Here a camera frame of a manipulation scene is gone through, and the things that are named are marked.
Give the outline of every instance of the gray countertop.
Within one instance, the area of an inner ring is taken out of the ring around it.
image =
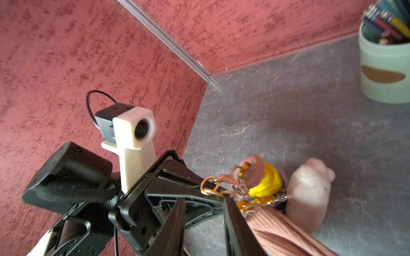
[[[340,255],[410,255],[410,104],[360,90],[357,38],[216,77],[184,161],[202,177],[249,154],[291,173],[310,157],[336,172],[314,236]],[[223,218],[186,233],[193,256],[226,255]]]

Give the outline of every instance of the white plastic part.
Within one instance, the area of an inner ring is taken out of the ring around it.
[[[31,250],[27,256],[44,256],[47,252],[48,243],[56,235],[56,232],[49,230],[39,240],[37,245]]]
[[[142,139],[135,138],[138,122],[148,123],[148,132]],[[154,113],[134,107],[112,119],[116,144],[104,141],[101,147],[118,155],[120,159],[121,189],[124,193],[142,177],[157,160],[152,139],[157,132]]]

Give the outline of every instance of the textured red wall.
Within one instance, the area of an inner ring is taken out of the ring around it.
[[[374,0],[135,0],[211,74],[358,31]]]
[[[206,83],[114,0],[1,1],[0,12],[0,255],[21,256],[56,214],[20,196],[60,145],[78,143],[118,171],[87,115],[87,91],[152,109],[157,155],[182,155]],[[92,102],[94,110],[110,104],[99,95]],[[134,255],[120,245],[121,255]]]

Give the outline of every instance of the black cable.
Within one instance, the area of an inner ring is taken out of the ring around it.
[[[114,248],[115,248],[115,256],[119,256],[118,253],[118,231],[117,228],[114,228]]]
[[[93,113],[91,113],[91,109],[90,109],[90,95],[91,95],[92,93],[100,93],[100,94],[103,94],[103,95],[107,96],[108,98],[110,98],[110,100],[112,100],[113,102],[115,102],[115,104],[117,104],[117,101],[115,101],[110,95],[106,94],[106,93],[103,92],[103,91],[92,90],[92,91],[89,91],[89,92],[87,93],[87,97],[86,97],[86,99],[85,99],[85,103],[87,104],[88,114],[90,115],[91,119],[93,120],[93,123],[95,124],[95,126],[96,126],[98,129],[100,129],[100,128],[98,127],[97,121],[96,121],[95,117],[93,116]]]
[[[120,202],[120,198],[121,198],[121,180],[120,180],[120,191],[118,192],[118,198],[117,198],[117,203],[116,205],[118,205],[118,203]],[[114,250],[115,250],[115,256],[119,256],[119,252],[118,252],[118,231],[117,228],[114,226]]]

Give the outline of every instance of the keychain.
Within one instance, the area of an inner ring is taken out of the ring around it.
[[[225,194],[230,194],[236,201],[236,205],[240,211],[254,210],[256,207],[265,205],[275,207],[281,202],[286,201],[287,195],[283,188],[283,181],[279,172],[271,164],[263,163],[259,156],[247,156],[244,160],[247,159],[253,160],[253,162],[242,161],[243,164],[232,168],[229,175],[222,174],[218,178],[210,176],[204,179],[200,185],[201,192],[204,195],[217,195],[220,197],[223,197]],[[252,172],[252,168],[258,168],[260,173]],[[204,184],[208,180],[212,180],[216,183],[213,190],[204,188]],[[224,190],[218,192],[217,190],[221,183],[230,184],[233,191]],[[251,184],[253,187],[248,188],[247,184]]]

